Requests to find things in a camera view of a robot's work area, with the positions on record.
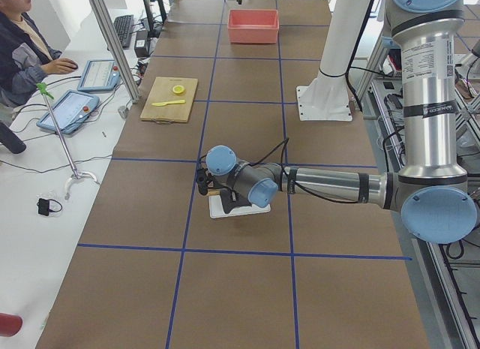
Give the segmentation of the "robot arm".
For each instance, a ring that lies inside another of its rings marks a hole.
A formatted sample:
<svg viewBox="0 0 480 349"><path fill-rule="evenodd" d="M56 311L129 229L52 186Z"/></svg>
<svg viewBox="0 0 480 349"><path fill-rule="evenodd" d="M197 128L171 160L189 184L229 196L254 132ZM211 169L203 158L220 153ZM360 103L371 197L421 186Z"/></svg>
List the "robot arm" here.
<svg viewBox="0 0 480 349"><path fill-rule="evenodd" d="M216 146L205 163L214 183L266 207L279 191L344 204L375 203L400 213L426 242L463 239L477 222L467 172L457 163L454 33L463 0L385 0L385 28L400 47L406 163L396 173L345 173L281 164L255 165Z"/></svg>

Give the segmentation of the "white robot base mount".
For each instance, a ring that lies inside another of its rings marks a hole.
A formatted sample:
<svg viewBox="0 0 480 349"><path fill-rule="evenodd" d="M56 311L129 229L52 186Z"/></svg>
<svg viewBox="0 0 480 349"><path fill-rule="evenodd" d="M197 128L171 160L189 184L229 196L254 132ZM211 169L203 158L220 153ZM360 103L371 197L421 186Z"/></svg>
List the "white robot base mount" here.
<svg viewBox="0 0 480 349"><path fill-rule="evenodd" d="M350 122L348 71L375 0L337 0L319 71L308 86L296 88L302 121Z"/></svg>

